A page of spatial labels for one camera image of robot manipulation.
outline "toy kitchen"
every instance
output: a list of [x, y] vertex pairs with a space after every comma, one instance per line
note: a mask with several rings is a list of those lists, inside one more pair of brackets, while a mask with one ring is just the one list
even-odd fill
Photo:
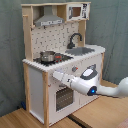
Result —
[[98, 98], [105, 49], [85, 44], [90, 4], [22, 4], [26, 110], [45, 127]]

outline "toy stove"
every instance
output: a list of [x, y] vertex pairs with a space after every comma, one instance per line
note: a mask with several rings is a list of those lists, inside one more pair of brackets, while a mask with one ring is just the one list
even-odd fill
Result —
[[61, 62], [73, 59], [73, 57], [70, 57], [70, 56], [67, 56], [67, 55], [63, 55], [63, 54], [60, 54], [60, 56], [62, 56], [61, 59], [58, 59], [58, 60], [55, 60], [55, 61], [51, 61], [51, 62], [42, 61], [41, 58], [36, 58], [33, 61], [48, 67], [48, 66], [52, 66], [52, 65], [57, 64], [57, 63], [61, 63]]

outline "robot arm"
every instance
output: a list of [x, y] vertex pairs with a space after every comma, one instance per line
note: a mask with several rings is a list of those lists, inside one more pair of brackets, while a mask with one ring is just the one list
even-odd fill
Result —
[[115, 88], [100, 85], [96, 94], [119, 98], [128, 97], [128, 77], [121, 80], [119, 85]]
[[124, 78], [116, 88], [99, 85], [96, 66], [87, 68], [80, 77], [54, 71], [53, 77], [67, 87], [87, 96], [104, 95], [110, 97], [128, 97], [128, 77]]

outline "cabinet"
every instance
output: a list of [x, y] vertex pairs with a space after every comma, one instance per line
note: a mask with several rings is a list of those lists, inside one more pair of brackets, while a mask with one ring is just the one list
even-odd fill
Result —
[[89, 13], [90, 2], [22, 4], [23, 17], [28, 18], [31, 28], [89, 20]]

